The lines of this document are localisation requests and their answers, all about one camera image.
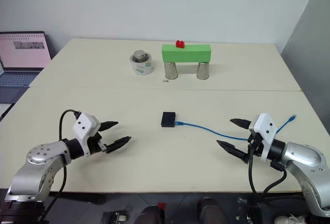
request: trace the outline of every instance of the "floor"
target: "floor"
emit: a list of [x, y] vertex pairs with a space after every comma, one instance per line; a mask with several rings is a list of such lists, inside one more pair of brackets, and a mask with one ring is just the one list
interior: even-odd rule
[[[3, 201], [6, 190], [0, 189], [0, 200]], [[128, 220], [125, 224], [134, 223], [135, 218], [141, 211], [149, 205], [157, 205], [158, 203], [166, 203], [165, 223], [166, 224], [197, 224], [197, 203], [203, 197], [211, 197], [217, 200], [223, 207], [228, 217], [229, 224], [247, 223], [246, 207], [239, 203], [238, 199], [248, 198], [251, 194], [243, 193], [148, 193], [148, 194], [100, 194], [102, 201], [100, 204], [82, 202], [77, 200], [59, 198], [54, 204], [52, 210], [47, 216], [50, 224], [68, 223], [68, 224], [88, 224], [100, 223], [103, 212], [125, 211], [128, 214]], [[47, 206], [52, 197], [48, 197], [45, 205]], [[282, 203], [276, 203], [278, 207], [273, 209], [267, 206], [260, 206], [259, 211], [254, 215], [258, 219], [263, 219], [259, 223], [273, 223], [275, 215], [283, 212], [293, 214], [295, 210], [290, 210], [292, 206], [295, 209], [307, 211], [305, 201], [302, 200], [283, 200]]]

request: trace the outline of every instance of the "red block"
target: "red block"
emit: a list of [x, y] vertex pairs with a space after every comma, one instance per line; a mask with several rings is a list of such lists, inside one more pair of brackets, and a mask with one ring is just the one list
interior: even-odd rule
[[181, 49], [184, 49], [185, 48], [185, 42], [177, 40], [176, 43], [175, 43], [175, 46], [179, 47]]
[[167, 204], [165, 202], [159, 202], [158, 203], [158, 207], [161, 209], [161, 210], [165, 210], [166, 209], [166, 206]]

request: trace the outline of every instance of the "white wall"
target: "white wall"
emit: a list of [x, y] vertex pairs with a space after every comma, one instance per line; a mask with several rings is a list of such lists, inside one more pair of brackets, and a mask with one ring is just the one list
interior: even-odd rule
[[308, 0], [0, 0], [0, 30], [70, 38], [275, 43], [282, 51]]

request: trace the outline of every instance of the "small black box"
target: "small black box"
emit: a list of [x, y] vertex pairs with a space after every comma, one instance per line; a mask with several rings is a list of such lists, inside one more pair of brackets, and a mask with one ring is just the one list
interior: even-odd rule
[[175, 112], [163, 112], [163, 117], [161, 118], [162, 127], [174, 127], [175, 122]]

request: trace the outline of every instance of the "cable connector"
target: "cable connector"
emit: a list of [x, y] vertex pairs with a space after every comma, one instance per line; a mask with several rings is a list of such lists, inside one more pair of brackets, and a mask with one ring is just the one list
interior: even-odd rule
[[78, 118], [79, 118], [80, 115], [81, 115], [81, 112], [75, 110], [75, 111], [73, 112], [73, 114], [74, 114], [74, 116], [76, 117], [76, 120], [78, 120]]
[[285, 167], [281, 163], [279, 163], [276, 159], [273, 159], [270, 162], [270, 167], [274, 168], [277, 171], [284, 171], [285, 169]]
[[293, 115], [292, 117], [290, 117], [288, 121], [289, 121], [289, 122], [292, 122], [296, 117], [297, 117], [297, 115], [295, 114], [295, 115]]
[[185, 125], [184, 122], [179, 122], [179, 121], [175, 122], [174, 124], [177, 125], [177, 126], [179, 126], [179, 125]]

